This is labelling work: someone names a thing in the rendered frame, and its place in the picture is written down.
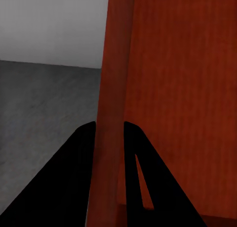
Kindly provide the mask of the storage box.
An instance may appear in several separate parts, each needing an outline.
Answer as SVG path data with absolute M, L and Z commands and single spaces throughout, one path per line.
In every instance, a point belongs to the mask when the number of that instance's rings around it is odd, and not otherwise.
M 207 227 L 237 227 L 237 0 L 108 1 L 86 227 L 127 227 L 125 121 Z

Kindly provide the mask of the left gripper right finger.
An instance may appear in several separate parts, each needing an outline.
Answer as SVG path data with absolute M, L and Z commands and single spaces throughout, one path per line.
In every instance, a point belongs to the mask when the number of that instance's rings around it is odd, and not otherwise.
M 142 129 L 124 122 L 127 227 L 207 227 Z M 154 210 L 143 207 L 137 155 Z

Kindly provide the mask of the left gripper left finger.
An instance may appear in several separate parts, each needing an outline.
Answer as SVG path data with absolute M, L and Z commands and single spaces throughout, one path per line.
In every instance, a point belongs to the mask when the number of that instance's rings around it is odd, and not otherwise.
M 86 227 L 96 122 L 77 128 L 0 215 L 0 227 Z

